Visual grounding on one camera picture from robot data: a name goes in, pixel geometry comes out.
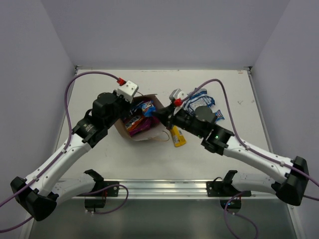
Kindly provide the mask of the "light blue snack bar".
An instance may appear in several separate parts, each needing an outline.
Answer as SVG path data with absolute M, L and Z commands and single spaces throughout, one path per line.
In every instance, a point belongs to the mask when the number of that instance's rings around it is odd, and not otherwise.
M 145 117 L 152 117 L 153 112 L 156 111 L 156 107 L 154 106 L 152 100 L 142 101 L 142 102 L 138 103 L 137 108 L 142 110 L 142 114 Z

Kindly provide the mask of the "brown paper bag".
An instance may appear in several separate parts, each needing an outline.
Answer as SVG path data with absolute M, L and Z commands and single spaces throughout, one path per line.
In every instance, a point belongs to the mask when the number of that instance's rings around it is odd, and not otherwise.
M 130 116 L 127 117 L 126 119 L 119 119 L 115 122 L 115 128 L 117 129 L 117 131 L 122 137 L 131 139 L 133 141 L 156 139 L 165 130 L 164 125 L 161 124 L 159 120 L 153 116 L 151 117 L 153 122 L 150 129 L 140 132 L 134 135 L 133 137 L 130 137 L 129 132 L 126 130 L 125 122 L 128 119 L 130 119 L 131 117 L 135 115 L 143 115 L 142 110 L 137 108 L 137 104 L 142 101 L 149 101 L 149 100 L 153 101 L 153 104 L 156 107 L 156 110 L 164 108 L 163 104 L 160 102 L 160 100 L 156 97 L 155 94 L 141 95 L 141 96 L 134 97 L 132 101 Z

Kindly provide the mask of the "yellow snack packet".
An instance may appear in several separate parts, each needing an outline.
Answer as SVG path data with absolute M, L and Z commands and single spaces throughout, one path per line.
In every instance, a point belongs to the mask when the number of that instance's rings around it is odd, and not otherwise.
M 180 128 L 173 126 L 170 133 L 175 147 L 181 147 L 186 144 L 186 139 Z

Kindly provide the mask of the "blue white snack bag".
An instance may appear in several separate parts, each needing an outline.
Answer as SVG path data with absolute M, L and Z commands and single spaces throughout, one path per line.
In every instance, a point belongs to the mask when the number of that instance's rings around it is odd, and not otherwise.
M 201 106 L 212 108 L 214 105 L 214 98 L 208 95 L 208 91 L 205 88 L 201 88 L 185 101 L 183 109 L 190 115 L 194 115 L 196 108 Z

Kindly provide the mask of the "blue candy packet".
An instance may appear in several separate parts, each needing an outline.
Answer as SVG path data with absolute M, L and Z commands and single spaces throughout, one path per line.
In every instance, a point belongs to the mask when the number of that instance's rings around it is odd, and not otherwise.
M 225 117 L 224 117 L 224 115 L 222 114 L 221 110 L 217 110 L 217 111 L 215 112 L 215 116 L 216 116 L 216 121 L 225 120 Z

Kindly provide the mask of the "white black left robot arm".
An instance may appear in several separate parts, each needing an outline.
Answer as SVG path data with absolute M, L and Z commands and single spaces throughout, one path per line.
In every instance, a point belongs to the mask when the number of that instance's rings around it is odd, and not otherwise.
M 117 120 L 129 113 L 133 98 L 133 93 L 120 90 L 99 94 L 93 107 L 70 130 L 67 140 L 56 152 L 25 178 L 15 177 L 11 181 L 16 201 L 36 221 L 46 219 L 59 204 L 75 196 L 102 193 L 104 179 L 92 169 L 73 180 L 60 183 L 59 179 L 107 136 L 108 129 Z

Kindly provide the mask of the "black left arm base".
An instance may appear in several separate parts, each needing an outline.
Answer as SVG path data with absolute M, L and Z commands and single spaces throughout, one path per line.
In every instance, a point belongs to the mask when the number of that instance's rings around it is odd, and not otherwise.
M 117 197 L 119 192 L 119 187 L 116 186 L 119 184 L 119 181 L 101 181 L 97 182 L 91 192 L 96 192 L 99 190 L 108 187 L 108 189 L 104 191 L 100 191 L 98 193 L 85 196 L 84 207 L 87 210 L 96 211 L 97 209 L 101 209 L 105 207 L 106 201 L 108 198 Z

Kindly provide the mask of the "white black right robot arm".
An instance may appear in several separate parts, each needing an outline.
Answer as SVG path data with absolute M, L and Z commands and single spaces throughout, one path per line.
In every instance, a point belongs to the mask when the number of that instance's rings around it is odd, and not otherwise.
M 153 112 L 166 127 L 177 126 L 202 139 L 201 145 L 211 153 L 227 156 L 246 163 L 259 174 L 242 174 L 230 170 L 220 189 L 228 196 L 256 191 L 276 195 L 281 201 L 299 206 L 308 184 L 307 161 L 282 157 L 237 139 L 235 134 L 216 123 L 216 115 L 209 107 L 200 106 L 194 114 L 177 110 L 174 105 Z

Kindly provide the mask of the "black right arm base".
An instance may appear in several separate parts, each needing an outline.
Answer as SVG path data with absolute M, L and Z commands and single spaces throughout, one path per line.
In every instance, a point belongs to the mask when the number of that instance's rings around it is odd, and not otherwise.
M 206 190 L 208 197 L 233 197 L 240 193 L 233 185 L 233 178 L 238 173 L 237 170 L 230 170 L 224 178 L 217 177 L 212 181 L 206 182 Z M 245 191 L 242 195 L 235 197 L 230 203 L 226 199 L 220 199 L 220 205 L 224 209 L 227 205 L 227 210 L 238 212 L 241 209 L 241 197 L 251 197 L 251 191 Z

